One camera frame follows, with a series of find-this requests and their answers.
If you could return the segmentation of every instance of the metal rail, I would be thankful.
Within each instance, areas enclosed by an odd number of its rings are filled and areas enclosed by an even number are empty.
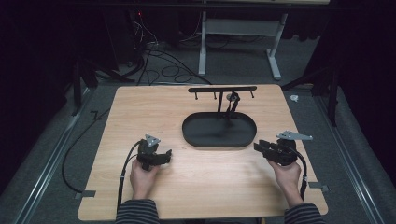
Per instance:
[[[336,127],[332,126],[329,118],[327,117],[327,109],[324,100],[318,96],[314,97],[315,103],[317,104],[318,109],[320,110],[323,118],[326,120],[326,123],[329,129],[332,132],[332,137],[335,140],[335,143],[338,146],[338,155],[341,158],[341,163],[343,163],[346,173],[350,178],[352,186],[354,187],[359,199],[361,200],[361,205],[363,206],[364,211],[366,212],[367,217],[369,218],[371,223],[384,223],[384,219],[382,218],[375,202],[373,201],[373,197],[370,193],[370,190],[367,188],[364,180],[359,173],[358,168],[355,165],[352,157],[350,156],[346,145],[341,137],[341,134],[338,132]]]
[[[51,156],[49,157],[49,160],[47,161],[47,164],[41,173],[40,177],[38,178],[37,182],[35,183],[35,186],[32,190],[32,192],[29,195],[29,198],[27,199],[25,205],[19,212],[16,220],[14,223],[29,223],[30,219],[32,218],[35,209],[37,208],[38,204],[41,201],[41,198],[43,197],[44,192],[47,189],[47,186],[49,185],[53,174],[55,173],[56,168],[58,167],[58,164],[62,160],[64,153],[67,150],[66,144],[68,142],[68,139],[73,132],[74,127],[76,126],[76,123],[80,117],[81,111],[84,109],[85,105],[89,102],[93,94],[93,91],[90,91],[88,88],[85,89],[84,94],[84,101],[82,102],[82,106],[80,110],[77,112],[75,116],[73,116],[70,120],[69,123],[67,124],[66,128],[64,129],[64,132],[62,133],[60,139],[58,140],[58,143],[55,146],[55,149],[53,149]]]

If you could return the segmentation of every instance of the white desk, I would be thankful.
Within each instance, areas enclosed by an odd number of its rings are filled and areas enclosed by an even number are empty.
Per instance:
[[[327,5],[330,0],[222,0],[221,2],[263,2],[267,4],[309,4],[309,5]],[[206,74],[206,35],[264,35],[272,36],[274,43],[271,49],[266,50],[268,62],[275,80],[280,80],[281,75],[276,63],[276,49],[282,36],[288,14],[282,14],[279,21],[241,21],[241,20],[224,20],[209,19],[206,12],[202,15],[202,35],[201,51],[199,57],[198,75]]]

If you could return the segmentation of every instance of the black oval tray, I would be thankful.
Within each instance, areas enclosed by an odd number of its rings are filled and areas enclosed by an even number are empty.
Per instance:
[[[195,147],[245,147],[256,136],[254,120],[246,114],[233,112],[199,112],[186,117],[182,130],[184,139]]]

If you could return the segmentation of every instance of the metal bracket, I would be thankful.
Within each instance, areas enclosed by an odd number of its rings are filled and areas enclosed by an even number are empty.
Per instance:
[[[94,198],[96,190],[84,190],[82,193],[76,193],[75,199],[79,200],[81,198]]]
[[[314,140],[314,137],[311,135],[303,135],[300,133],[293,133],[291,131],[285,131],[283,133],[278,134],[276,137],[287,139],[287,140]]]
[[[152,146],[154,146],[156,144],[159,144],[161,142],[160,139],[158,139],[158,138],[156,138],[154,136],[151,136],[151,135],[149,135],[147,133],[146,133],[146,141],[148,142],[148,146],[149,147],[152,147]]]
[[[322,185],[320,182],[308,182],[309,188],[311,189],[321,189],[321,191],[329,192],[330,188],[327,185]]]

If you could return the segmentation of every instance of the striped sleeve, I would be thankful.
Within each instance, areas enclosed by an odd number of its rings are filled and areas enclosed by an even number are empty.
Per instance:
[[[130,200],[117,213],[116,224],[159,224],[157,206],[152,200]]]
[[[312,203],[302,203],[285,212],[285,224],[323,224],[325,221]]]

